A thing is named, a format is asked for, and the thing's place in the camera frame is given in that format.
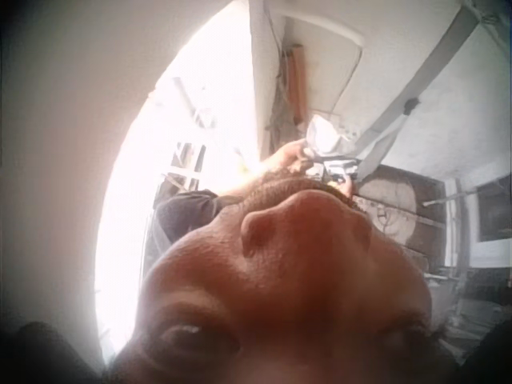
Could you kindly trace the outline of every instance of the white ceiling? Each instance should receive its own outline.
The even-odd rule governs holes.
[[[438,44],[457,0],[296,0],[304,14],[337,22],[364,38],[362,60],[334,113],[359,136],[382,114]],[[357,56],[351,40],[288,18],[285,43],[306,51],[310,107],[330,110]],[[422,104],[384,163],[437,179],[463,175],[510,152],[509,62],[478,27],[422,94]]]
[[[362,60],[336,105],[349,131],[367,129],[412,79],[456,15],[456,0],[296,0],[293,7],[342,24],[364,38]],[[285,42],[305,46],[310,106],[330,110],[357,46],[306,22],[287,26]]]
[[[510,153],[510,63],[483,27],[421,101],[385,164],[446,179]]]

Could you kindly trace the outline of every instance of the nose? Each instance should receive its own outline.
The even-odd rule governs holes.
[[[318,303],[350,284],[350,276],[363,276],[371,231],[363,214],[336,197],[305,190],[245,216],[242,251],[273,298],[290,306],[298,298],[300,305]]]

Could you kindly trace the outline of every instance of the hand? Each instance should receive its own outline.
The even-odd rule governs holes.
[[[304,154],[306,140],[303,138],[295,142],[289,142],[263,162],[267,170],[289,168],[292,172],[305,172],[311,168],[312,161]]]

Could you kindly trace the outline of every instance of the dark shirt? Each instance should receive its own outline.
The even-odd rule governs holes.
[[[217,196],[209,190],[201,190],[176,194],[161,202],[146,240],[144,274],[176,241],[210,224],[224,207],[240,201],[234,196]]]

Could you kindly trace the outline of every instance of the white wall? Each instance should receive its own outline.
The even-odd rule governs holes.
[[[496,157],[492,162],[466,172],[461,178],[462,190],[472,190],[510,174],[510,154]],[[465,198],[470,220],[470,265],[478,268],[512,267],[512,239],[480,242],[480,217],[478,214],[478,196],[472,194]]]
[[[250,32],[252,37],[254,97],[256,123],[258,125],[259,153],[266,157],[270,135],[266,127],[270,123],[274,104],[276,77],[279,72],[279,53],[270,28],[270,21],[264,10],[264,0],[249,0]],[[278,44],[282,43],[285,19],[269,11]]]
[[[227,0],[45,2],[3,38],[2,322],[55,326],[101,366],[94,252],[112,165],[148,92]]]

